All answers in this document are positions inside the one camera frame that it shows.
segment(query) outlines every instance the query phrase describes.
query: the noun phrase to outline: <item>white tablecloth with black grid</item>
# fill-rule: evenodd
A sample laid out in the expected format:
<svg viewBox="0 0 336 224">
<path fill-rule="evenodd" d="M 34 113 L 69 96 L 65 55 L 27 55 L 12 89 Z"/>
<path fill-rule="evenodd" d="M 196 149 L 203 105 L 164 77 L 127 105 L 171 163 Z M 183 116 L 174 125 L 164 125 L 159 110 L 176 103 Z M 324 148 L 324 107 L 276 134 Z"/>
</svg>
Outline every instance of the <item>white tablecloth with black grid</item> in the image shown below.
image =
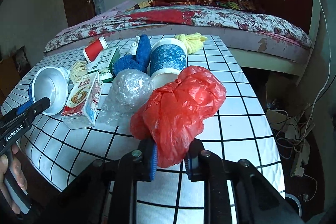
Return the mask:
<svg viewBox="0 0 336 224">
<path fill-rule="evenodd" d="M 149 37 L 151 44 L 162 37 Z M 285 195 L 285 184 L 280 157 L 266 116 L 251 85 L 240 66 L 218 36 L 207 36 L 203 49 L 189 55 L 188 65 L 209 69 L 225 86 L 227 97 L 217 114 L 204 120 L 204 131 L 197 136 L 207 150 L 222 158 L 237 162 L 248 159 Z M 135 39 L 108 42 L 118 45 L 125 54 Z M 2 114 L 28 100 L 28 86 L 38 70 L 44 66 L 70 67 L 83 60 L 82 47 L 42 59 L 16 85 L 4 104 Z M 111 83 L 104 84 L 98 109 L 101 108 Z M 39 115 L 33 127 L 20 141 L 20 147 L 36 170 L 62 191 L 93 160 L 116 160 L 137 148 L 139 140 L 127 128 L 111 127 L 99 120 L 92 128 L 70 130 L 60 113 Z M 230 202 L 233 223 L 235 206 L 230 182 Z M 158 169 L 151 183 L 138 182 L 137 223 L 203 223 L 204 185 L 190 182 L 184 164 Z"/>
</svg>

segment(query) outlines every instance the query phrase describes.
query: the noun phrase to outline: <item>green and white box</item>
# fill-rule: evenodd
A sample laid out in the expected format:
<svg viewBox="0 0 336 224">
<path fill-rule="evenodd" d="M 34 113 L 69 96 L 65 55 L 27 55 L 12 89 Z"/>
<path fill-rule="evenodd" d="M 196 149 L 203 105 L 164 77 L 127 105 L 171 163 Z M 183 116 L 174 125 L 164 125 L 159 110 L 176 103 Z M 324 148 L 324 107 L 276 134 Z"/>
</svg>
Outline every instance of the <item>green and white box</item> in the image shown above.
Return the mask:
<svg viewBox="0 0 336 224">
<path fill-rule="evenodd" d="M 113 65 L 120 58 L 120 51 L 118 47 L 111 47 L 98 54 L 96 59 L 86 65 L 87 72 L 98 72 L 103 83 L 110 83 L 113 81 Z"/>
</svg>

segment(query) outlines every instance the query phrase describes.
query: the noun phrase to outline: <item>human hand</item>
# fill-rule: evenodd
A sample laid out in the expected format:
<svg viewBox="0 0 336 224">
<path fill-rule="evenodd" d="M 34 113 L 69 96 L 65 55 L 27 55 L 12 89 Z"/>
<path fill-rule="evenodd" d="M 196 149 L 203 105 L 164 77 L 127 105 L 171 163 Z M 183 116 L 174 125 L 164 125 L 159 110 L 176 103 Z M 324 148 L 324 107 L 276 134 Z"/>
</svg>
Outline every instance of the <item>human hand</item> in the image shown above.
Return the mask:
<svg viewBox="0 0 336 224">
<path fill-rule="evenodd" d="M 19 151 L 19 148 L 16 144 L 12 145 L 12 152 L 13 155 L 15 155 Z M 14 177 L 17 181 L 17 184 L 21 187 L 22 190 L 27 190 L 27 180 L 25 176 L 23 175 L 23 172 L 21 170 L 21 163 L 16 157 L 13 157 L 13 162 L 11 164 L 12 170 L 14 170 Z M 16 214 L 20 213 L 20 208 L 17 206 L 17 204 L 11 199 L 11 196 L 9 195 L 9 192 L 4 184 L 4 174 L 6 173 L 8 169 L 8 159 L 5 154 L 3 154 L 0 157 L 0 190 L 2 194 L 4 195 L 5 199 L 9 203 L 9 206 L 12 208 L 13 212 Z"/>
</svg>

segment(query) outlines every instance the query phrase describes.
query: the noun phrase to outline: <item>red and white food box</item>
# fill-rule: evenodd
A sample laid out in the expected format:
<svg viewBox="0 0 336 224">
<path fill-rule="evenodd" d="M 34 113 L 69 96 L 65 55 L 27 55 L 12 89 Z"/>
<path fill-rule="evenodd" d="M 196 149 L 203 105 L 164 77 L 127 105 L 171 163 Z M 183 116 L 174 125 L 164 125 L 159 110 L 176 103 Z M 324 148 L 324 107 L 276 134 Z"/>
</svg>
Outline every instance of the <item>red and white food box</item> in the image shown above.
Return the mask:
<svg viewBox="0 0 336 224">
<path fill-rule="evenodd" d="M 98 72 L 84 75 L 73 87 L 61 114 L 70 129 L 95 125 L 102 88 Z"/>
</svg>

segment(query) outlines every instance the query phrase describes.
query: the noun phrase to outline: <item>food box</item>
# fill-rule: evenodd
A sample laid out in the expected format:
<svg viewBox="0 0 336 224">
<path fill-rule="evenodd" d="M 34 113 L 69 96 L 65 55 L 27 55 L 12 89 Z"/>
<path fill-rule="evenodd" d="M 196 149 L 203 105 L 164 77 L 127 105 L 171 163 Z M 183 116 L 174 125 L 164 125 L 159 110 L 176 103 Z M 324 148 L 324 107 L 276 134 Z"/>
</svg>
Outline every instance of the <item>food box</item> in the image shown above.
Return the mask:
<svg viewBox="0 0 336 224">
<path fill-rule="evenodd" d="M 102 88 L 98 72 L 82 76 L 73 87 L 61 114 L 70 129 L 95 125 Z"/>
<path fill-rule="evenodd" d="M 88 73 L 98 72 L 103 83 L 113 81 L 113 64 L 120 58 L 118 47 L 111 47 L 98 54 L 96 59 L 86 65 Z"/>
</svg>

